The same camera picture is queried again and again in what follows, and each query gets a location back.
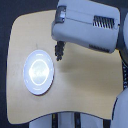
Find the beige table surface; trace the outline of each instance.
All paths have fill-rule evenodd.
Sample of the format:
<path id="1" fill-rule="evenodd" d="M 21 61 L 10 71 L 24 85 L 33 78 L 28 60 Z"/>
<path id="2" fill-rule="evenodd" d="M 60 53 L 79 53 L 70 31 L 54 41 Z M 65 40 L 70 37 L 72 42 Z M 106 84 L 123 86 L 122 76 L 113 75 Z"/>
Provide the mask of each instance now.
<path id="1" fill-rule="evenodd" d="M 118 51 L 110 55 L 67 43 L 62 61 L 57 62 L 51 38 L 54 15 L 55 11 L 24 15 L 13 24 L 7 62 L 9 122 L 25 123 L 61 111 L 110 119 L 116 96 L 123 90 Z M 31 94 L 23 80 L 24 63 L 37 49 L 51 56 L 55 68 L 53 84 L 42 96 Z"/>

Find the dark floor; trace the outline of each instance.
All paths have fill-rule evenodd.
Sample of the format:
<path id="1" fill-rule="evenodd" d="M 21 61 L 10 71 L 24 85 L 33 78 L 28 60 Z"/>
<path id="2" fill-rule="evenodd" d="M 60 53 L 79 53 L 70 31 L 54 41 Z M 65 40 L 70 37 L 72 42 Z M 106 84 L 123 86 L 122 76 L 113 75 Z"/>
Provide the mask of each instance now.
<path id="1" fill-rule="evenodd" d="M 94 0 L 118 8 L 128 7 L 128 0 Z M 0 128 L 28 128 L 28 124 L 11 125 L 6 113 L 6 69 L 11 27 L 23 14 L 56 9 L 58 0 L 0 0 Z"/>

